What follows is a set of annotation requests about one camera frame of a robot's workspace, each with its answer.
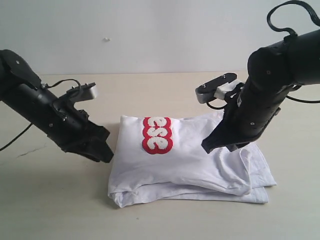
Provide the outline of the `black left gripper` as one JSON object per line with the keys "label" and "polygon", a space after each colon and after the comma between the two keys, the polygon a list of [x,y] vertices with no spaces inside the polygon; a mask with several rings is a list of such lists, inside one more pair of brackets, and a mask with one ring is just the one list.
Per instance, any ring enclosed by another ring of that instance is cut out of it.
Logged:
{"label": "black left gripper", "polygon": [[85,110],[77,110],[70,100],[52,103],[54,118],[50,120],[49,138],[66,153],[78,154],[94,162],[109,163],[114,154],[107,138],[110,132],[89,120]]}

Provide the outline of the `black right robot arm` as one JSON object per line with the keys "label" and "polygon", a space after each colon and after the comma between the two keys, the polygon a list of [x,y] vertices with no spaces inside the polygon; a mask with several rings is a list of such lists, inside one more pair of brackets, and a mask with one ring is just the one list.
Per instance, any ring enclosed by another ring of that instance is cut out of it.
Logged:
{"label": "black right robot arm", "polygon": [[200,104],[216,99],[226,103],[221,122],[201,143],[207,153],[220,147],[233,152],[254,142],[279,113],[289,92],[319,84],[319,30],[259,48],[249,56],[247,72],[245,82],[229,72],[195,90]]}

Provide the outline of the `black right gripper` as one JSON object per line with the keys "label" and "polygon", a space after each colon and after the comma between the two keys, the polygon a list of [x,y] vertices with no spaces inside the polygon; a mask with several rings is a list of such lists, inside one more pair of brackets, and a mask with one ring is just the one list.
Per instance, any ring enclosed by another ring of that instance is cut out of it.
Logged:
{"label": "black right gripper", "polygon": [[261,136],[282,102],[282,91],[245,85],[223,120],[202,141],[202,148],[209,154],[217,148],[227,147],[234,152],[247,146]]}

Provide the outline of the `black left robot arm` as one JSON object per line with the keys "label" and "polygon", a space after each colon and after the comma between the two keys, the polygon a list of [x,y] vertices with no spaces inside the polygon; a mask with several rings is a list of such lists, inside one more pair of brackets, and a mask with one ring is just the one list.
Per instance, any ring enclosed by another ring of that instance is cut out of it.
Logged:
{"label": "black left robot arm", "polygon": [[17,53],[0,52],[0,100],[44,132],[62,151],[94,162],[109,163],[114,154],[107,144],[110,132],[90,121],[75,103],[93,100],[96,83],[77,83],[60,97]]}

